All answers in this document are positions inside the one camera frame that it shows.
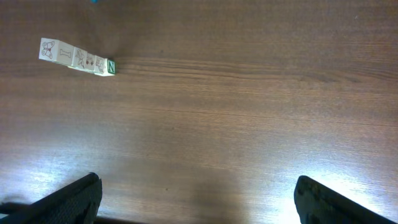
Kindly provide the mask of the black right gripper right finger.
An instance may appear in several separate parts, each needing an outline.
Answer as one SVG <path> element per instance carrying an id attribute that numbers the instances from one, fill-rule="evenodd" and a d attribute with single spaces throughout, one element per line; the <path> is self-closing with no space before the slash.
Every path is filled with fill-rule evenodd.
<path id="1" fill-rule="evenodd" d="M 306 175 L 297 180 L 294 203 L 301 224 L 395 224 Z"/>

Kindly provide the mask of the wooden block red E face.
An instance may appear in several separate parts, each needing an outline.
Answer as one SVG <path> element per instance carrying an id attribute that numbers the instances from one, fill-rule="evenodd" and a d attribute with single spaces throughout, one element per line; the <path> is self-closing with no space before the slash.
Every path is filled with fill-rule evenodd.
<path id="1" fill-rule="evenodd" d="M 87 53 L 85 60 L 85 71 L 89 73 L 93 73 L 95 71 L 95 63 L 96 56 L 90 53 Z"/>

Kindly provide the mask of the wooden block green trim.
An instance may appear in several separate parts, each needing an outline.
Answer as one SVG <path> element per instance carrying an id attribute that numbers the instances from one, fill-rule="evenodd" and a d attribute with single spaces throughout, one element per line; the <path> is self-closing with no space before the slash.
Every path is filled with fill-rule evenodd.
<path id="1" fill-rule="evenodd" d="M 39 59 L 56 61 L 60 41 L 56 39 L 41 38 Z"/>

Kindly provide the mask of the wooden block letter J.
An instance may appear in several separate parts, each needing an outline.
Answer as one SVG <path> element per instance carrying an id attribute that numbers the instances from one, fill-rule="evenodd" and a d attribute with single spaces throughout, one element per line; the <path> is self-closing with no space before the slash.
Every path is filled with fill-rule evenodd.
<path id="1" fill-rule="evenodd" d="M 57 62 L 71 66 L 73 60 L 74 46 L 60 41 L 57 50 Z"/>

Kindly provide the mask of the wooden block number 9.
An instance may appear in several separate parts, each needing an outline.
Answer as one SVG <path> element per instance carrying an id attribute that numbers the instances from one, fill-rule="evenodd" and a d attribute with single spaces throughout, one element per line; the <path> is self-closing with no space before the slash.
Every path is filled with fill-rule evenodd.
<path id="1" fill-rule="evenodd" d="M 84 70 L 86 57 L 87 57 L 87 51 L 75 47 L 73 51 L 72 67 L 78 70 Z"/>

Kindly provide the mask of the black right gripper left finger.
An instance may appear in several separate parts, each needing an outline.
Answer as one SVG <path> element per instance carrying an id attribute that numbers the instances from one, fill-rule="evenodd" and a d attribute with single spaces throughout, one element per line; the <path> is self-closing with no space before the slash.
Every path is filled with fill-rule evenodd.
<path id="1" fill-rule="evenodd" d="M 102 199 L 102 180 L 95 173 L 74 181 L 1 219 L 2 224 L 92 224 Z"/>

